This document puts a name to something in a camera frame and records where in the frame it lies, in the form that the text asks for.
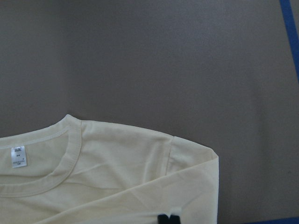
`cream shirt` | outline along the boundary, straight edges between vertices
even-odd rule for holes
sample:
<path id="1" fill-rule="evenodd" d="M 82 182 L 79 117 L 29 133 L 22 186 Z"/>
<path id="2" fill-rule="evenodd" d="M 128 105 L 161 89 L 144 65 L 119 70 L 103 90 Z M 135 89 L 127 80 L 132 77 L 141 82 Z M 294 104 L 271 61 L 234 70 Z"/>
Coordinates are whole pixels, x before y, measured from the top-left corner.
<path id="1" fill-rule="evenodd" d="M 12 154 L 25 166 L 13 168 Z M 182 224 L 215 224 L 218 167 L 198 143 L 67 114 L 0 138 L 0 223 L 156 224 L 175 214 Z"/>

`shirt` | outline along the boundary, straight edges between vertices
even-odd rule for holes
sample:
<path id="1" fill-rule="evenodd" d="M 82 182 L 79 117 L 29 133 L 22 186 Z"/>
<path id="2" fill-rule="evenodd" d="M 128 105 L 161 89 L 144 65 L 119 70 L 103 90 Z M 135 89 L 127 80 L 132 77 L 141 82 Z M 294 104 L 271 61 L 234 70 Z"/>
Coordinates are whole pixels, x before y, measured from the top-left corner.
<path id="1" fill-rule="evenodd" d="M 69 114 L 0 138 L 1 224 L 217 222 L 217 154 L 146 128 Z"/>

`white tag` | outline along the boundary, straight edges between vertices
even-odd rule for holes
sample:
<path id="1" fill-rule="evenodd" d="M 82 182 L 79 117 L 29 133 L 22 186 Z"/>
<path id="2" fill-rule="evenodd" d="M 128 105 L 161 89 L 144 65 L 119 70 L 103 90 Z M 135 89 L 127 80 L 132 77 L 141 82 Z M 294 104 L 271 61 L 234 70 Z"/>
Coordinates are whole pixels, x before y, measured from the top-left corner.
<path id="1" fill-rule="evenodd" d="M 24 146 L 11 148 L 11 163 L 13 168 L 24 167 L 27 165 Z"/>

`t-shirt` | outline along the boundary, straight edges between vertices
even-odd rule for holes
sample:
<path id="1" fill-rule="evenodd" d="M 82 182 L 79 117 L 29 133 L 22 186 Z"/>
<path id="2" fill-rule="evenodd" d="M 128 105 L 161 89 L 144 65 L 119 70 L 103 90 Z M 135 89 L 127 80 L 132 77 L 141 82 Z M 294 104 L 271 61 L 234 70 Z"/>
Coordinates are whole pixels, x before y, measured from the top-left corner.
<path id="1" fill-rule="evenodd" d="M 69 114 L 0 138 L 1 224 L 217 222 L 215 152 L 146 128 Z"/>

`gray surface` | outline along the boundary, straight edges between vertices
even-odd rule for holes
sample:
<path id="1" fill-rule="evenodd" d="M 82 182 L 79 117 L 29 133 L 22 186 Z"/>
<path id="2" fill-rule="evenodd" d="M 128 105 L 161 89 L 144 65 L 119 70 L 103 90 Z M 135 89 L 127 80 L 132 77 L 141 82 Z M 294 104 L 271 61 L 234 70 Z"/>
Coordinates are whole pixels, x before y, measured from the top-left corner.
<path id="1" fill-rule="evenodd" d="M 299 216 L 278 0 L 2 1 L 0 21 L 1 137 L 66 113 L 158 130 L 219 155 L 219 223 Z"/>

